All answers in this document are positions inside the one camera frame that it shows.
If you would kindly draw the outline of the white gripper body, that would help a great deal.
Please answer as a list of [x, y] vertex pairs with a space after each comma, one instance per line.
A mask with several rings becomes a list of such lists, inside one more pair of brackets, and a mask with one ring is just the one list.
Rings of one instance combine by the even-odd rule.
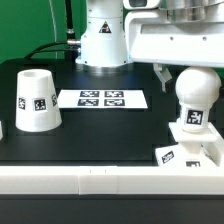
[[131, 11], [125, 32], [135, 62], [224, 67], [224, 8], [208, 8], [195, 22], [170, 22], [162, 10]]

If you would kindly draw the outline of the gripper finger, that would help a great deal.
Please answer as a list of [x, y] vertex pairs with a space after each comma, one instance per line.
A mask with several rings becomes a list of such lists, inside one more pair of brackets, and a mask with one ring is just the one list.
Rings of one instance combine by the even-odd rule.
[[162, 91], [168, 93], [172, 89], [173, 79], [166, 65], [160, 63], [153, 64], [153, 70], [161, 82]]

